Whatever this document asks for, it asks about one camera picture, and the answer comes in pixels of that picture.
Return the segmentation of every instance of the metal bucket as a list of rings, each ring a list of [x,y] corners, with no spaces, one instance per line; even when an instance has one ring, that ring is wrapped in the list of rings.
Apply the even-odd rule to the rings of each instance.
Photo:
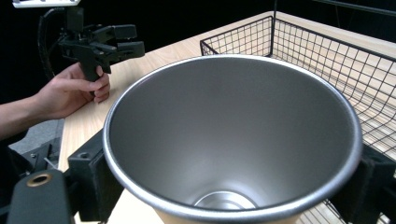
[[[320,77],[218,55],[138,80],[111,107],[104,145],[115,177],[163,220],[263,223],[334,195],[362,139],[353,107]]]

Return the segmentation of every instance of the black wall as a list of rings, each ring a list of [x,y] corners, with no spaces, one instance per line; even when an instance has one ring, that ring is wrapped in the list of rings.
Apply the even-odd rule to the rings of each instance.
[[[344,0],[396,11],[394,0]],[[151,51],[230,22],[273,10],[273,0],[117,1],[81,0],[85,24],[135,24],[138,38]],[[335,7],[312,0],[278,0],[277,10],[396,43],[396,18]],[[29,96],[47,82],[36,48],[38,20],[48,8],[16,9],[11,0],[0,6],[0,103]],[[61,21],[54,20],[50,36]],[[59,72],[70,64],[51,59]]]

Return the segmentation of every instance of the wooden table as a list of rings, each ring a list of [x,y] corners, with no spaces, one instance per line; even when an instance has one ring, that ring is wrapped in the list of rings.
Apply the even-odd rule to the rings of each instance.
[[[122,94],[139,78],[169,63],[201,56],[199,41],[202,39],[212,35],[218,35],[235,27],[245,25],[251,21],[273,14],[273,12],[265,12],[176,42],[175,44],[147,52],[142,58],[131,59],[112,65],[112,74],[110,75],[110,98],[100,104],[87,104],[79,111],[65,119],[59,169],[62,171],[67,170],[67,157],[103,128],[109,108],[117,100],[120,94]],[[340,40],[353,43],[354,45],[396,58],[396,44],[394,43],[365,35],[358,35],[317,22],[296,18],[281,12],[277,12],[276,17],[283,21],[289,21],[299,26],[320,32],[324,35],[329,35]],[[125,190],[114,208],[108,223],[162,224],[163,222],[150,206],[142,203],[136,199],[135,196]]]

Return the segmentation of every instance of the screw hole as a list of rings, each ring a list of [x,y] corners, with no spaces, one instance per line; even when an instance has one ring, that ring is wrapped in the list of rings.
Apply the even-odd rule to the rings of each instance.
[[[48,182],[50,182],[50,180],[52,179],[52,175],[50,174],[42,174],[42,175],[36,175],[33,178],[30,178],[27,181],[27,186],[28,187],[38,187],[41,185],[44,185]]]
[[[78,154],[78,156],[82,159],[88,159],[90,157],[90,153],[88,152],[82,152],[80,154]]]

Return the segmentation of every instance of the wire basket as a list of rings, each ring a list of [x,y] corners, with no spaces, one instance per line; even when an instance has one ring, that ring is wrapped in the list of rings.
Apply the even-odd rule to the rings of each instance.
[[[322,77],[355,108],[364,144],[396,161],[396,59],[272,16],[203,39],[200,47],[202,55],[271,57]],[[388,221],[381,216],[378,223]],[[326,201],[298,223],[345,222]]]

